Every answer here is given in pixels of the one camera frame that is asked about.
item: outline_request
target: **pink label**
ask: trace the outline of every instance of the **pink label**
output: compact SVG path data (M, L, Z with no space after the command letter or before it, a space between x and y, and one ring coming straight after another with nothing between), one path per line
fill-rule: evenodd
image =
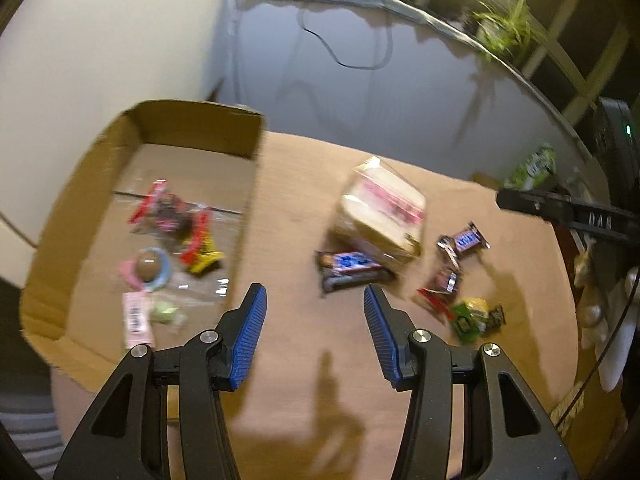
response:
M364 176L359 184L353 194L367 205L404 225L422 222L423 211L414 202L368 176Z
M135 345L156 345L149 325L150 299L146 292L125 292L122 295L124 339L127 349Z

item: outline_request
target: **small wrapped box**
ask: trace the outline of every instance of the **small wrapped box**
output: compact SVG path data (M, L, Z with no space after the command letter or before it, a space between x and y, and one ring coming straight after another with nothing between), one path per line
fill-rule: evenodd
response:
M426 199L380 158L354 170L332 232L395 273L422 253Z

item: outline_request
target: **green candy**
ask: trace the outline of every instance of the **green candy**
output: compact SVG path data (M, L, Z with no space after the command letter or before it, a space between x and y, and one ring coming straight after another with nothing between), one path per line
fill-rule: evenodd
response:
M480 327L471 315L466 303L459 303L451 307L450 311L454 319L451 319L449 323L463 344L472 343L480 337Z
M171 301L156 300L150 317L151 320L156 323L169 324L174 321L177 312L178 307L171 303Z

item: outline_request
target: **chocolate egg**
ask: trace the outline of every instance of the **chocolate egg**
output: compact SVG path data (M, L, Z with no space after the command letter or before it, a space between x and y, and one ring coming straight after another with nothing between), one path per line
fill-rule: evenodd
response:
M155 251L141 252L136 258L135 271L143 282L152 282L162 271L160 254Z

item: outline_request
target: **green plant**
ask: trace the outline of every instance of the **green plant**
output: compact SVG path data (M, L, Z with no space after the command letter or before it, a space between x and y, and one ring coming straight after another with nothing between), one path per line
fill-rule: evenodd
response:
M500 59L512 60L518 65L526 55L531 40L539 43L544 41L544 36L531 28L527 0L518 0L507 13L498 12L484 2L479 3L486 8L486 12L473 14L480 25L478 40Z

